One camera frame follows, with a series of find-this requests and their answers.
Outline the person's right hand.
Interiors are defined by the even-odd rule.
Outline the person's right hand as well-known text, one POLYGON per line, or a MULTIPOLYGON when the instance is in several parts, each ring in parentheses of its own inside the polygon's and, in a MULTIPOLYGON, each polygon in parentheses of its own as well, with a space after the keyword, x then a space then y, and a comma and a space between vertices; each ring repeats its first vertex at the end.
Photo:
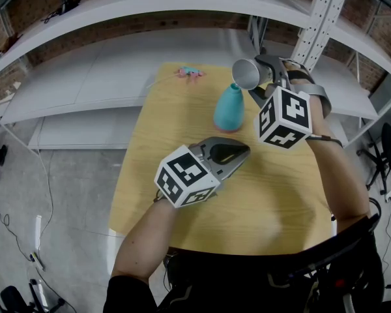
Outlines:
POLYGON ((287 71, 287 75, 291 84, 315 83, 310 74, 308 73, 308 70, 302 65, 290 60, 283 60, 282 63, 287 71))

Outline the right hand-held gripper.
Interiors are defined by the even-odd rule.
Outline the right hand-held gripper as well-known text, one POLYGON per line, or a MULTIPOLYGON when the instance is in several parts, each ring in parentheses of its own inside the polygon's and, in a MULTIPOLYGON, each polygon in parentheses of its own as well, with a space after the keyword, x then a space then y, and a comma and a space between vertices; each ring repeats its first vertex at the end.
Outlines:
POLYGON ((266 54, 254 58, 259 75, 267 83, 266 88, 249 90, 260 112, 254 120, 259 141, 290 149, 298 142, 312 136, 310 97, 321 100, 323 116, 332 110, 324 87, 317 84, 291 84, 280 57, 266 54))

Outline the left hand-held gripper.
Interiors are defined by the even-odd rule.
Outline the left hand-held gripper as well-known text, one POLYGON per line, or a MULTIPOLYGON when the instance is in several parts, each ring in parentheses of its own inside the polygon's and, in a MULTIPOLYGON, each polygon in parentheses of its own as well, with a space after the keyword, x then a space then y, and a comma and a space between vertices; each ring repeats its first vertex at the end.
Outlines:
POLYGON ((154 183, 175 208, 208 200, 250 155, 242 142, 219 136, 182 145, 161 160, 154 183))

